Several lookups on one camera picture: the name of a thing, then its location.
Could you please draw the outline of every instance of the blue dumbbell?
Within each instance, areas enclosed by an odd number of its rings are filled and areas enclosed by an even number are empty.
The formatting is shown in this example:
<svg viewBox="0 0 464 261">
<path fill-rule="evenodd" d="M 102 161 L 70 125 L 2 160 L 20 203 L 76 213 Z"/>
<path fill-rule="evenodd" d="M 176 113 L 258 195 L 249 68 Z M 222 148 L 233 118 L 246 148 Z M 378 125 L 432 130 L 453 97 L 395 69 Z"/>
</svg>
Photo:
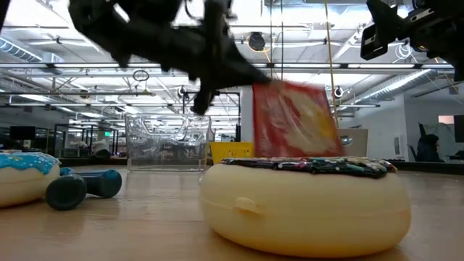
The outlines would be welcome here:
<svg viewBox="0 0 464 261">
<path fill-rule="evenodd" d="M 73 169 L 61 169 L 61 178 L 50 183 L 46 190 L 47 204 L 56 210 L 76 208 L 86 194 L 110 198 L 116 195 L 123 184 L 116 170 L 96 170 L 75 173 Z"/>
</svg>

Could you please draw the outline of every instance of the yellow basket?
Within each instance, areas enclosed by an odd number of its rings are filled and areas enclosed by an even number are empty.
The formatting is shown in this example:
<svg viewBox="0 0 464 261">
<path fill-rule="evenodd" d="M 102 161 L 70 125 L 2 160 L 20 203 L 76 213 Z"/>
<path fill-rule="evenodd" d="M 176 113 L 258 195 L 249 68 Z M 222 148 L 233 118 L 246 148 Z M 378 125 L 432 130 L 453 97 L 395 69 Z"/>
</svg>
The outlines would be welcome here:
<svg viewBox="0 0 464 261">
<path fill-rule="evenodd" d="M 251 142 L 210 142 L 210 148 L 214 164 L 229 157 L 253 157 Z"/>
</svg>

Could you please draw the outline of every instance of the wooden table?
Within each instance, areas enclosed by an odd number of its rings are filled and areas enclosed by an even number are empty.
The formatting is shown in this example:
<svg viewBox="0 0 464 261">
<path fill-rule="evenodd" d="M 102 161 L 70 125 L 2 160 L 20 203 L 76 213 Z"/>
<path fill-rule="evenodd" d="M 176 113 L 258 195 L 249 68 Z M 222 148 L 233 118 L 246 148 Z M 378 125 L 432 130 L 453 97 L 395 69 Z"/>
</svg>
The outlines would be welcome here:
<svg viewBox="0 0 464 261">
<path fill-rule="evenodd" d="M 395 249 L 353 260 L 463 260 L 464 177 L 400 176 L 413 206 L 408 236 Z M 90 198 L 74 211 L 56 212 L 44 202 L 0 210 L 0 260 L 301 260 L 246 249 L 214 234 L 198 208 L 197 178 L 131 173 L 114 199 Z"/>
</svg>

